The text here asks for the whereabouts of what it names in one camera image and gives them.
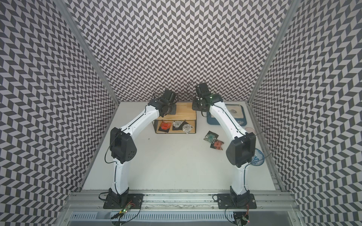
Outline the green tea bag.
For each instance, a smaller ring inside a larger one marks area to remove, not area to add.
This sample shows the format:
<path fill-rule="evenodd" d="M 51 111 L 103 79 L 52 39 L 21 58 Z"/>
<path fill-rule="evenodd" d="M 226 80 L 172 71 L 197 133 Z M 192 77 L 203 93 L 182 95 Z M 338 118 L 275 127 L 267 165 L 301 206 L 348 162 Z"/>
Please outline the green tea bag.
<path fill-rule="evenodd" d="M 215 142 L 217 141 L 218 137 L 219 137 L 218 134 L 209 131 L 209 132 L 205 135 L 204 140 L 207 141 L 207 142 L 209 142 L 209 143 L 211 143 L 211 144 L 213 144 L 213 143 L 215 143 Z"/>

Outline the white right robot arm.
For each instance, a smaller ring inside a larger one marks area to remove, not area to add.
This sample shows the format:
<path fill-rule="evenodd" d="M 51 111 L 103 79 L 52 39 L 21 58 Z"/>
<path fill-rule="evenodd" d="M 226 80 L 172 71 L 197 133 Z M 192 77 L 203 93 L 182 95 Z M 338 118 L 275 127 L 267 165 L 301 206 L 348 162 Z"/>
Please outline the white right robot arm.
<path fill-rule="evenodd" d="M 212 93 L 208 85 L 200 83 L 195 86 L 196 97 L 192 102 L 192 109 L 200 112 L 209 112 L 221 125 L 230 140 L 226 149 L 226 156 L 234 166 L 230 199 L 235 207 L 243 207 L 251 199 L 248 188 L 248 166 L 255 155 L 256 135 L 243 129 L 231 115 L 221 95 Z"/>

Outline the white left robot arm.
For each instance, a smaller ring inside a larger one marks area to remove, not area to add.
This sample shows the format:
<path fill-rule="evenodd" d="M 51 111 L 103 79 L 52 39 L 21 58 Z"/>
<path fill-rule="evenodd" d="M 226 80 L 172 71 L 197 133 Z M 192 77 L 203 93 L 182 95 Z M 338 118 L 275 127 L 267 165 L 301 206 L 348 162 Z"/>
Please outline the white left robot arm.
<path fill-rule="evenodd" d="M 135 139 L 151 122 L 169 114 L 176 99 L 177 94 L 166 89 L 161 97 L 149 101 L 145 109 L 128 124 L 111 130 L 109 150 L 114 159 L 115 174 L 107 196 L 118 205 L 127 204 L 129 163 L 137 153 Z"/>

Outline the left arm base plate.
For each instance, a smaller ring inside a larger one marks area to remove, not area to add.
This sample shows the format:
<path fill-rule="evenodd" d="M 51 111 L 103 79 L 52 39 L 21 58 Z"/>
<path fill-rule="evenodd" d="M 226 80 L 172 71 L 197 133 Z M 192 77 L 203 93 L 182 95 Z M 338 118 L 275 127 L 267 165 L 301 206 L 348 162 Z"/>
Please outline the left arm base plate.
<path fill-rule="evenodd" d="M 128 195 L 117 195 L 108 194 L 103 205 L 103 209 L 118 210 L 126 207 L 131 202 L 133 206 L 131 209 L 140 209 L 143 203 L 144 194 L 128 194 Z"/>

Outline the red tea bag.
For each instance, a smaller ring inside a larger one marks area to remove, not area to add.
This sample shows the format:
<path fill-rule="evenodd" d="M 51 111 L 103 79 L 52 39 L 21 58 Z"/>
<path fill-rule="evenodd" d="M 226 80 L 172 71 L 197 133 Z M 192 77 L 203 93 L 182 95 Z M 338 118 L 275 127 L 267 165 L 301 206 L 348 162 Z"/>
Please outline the red tea bag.
<path fill-rule="evenodd" d="M 223 150 L 223 148 L 222 148 L 222 145 L 223 145 L 223 144 L 224 144 L 223 141 L 216 140 L 214 143 L 212 143 L 212 144 L 210 145 L 210 147 L 211 147 L 212 149 L 216 149 L 216 150 Z"/>
<path fill-rule="evenodd" d="M 172 122 L 161 121 L 161 123 L 158 127 L 158 131 L 168 133 L 170 131 L 170 128 L 172 127 L 172 125 L 173 125 Z"/>

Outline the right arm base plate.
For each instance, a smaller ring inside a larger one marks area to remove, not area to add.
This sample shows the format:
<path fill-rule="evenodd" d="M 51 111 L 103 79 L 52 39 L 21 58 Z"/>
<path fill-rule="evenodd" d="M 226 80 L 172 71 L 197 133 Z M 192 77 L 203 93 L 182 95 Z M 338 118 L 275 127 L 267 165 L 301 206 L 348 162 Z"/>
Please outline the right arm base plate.
<path fill-rule="evenodd" d="M 231 194 L 217 194 L 218 208 L 225 209 L 257 209 L 256 200 L 253 194 L 245 193 L 233 197 Z"/>

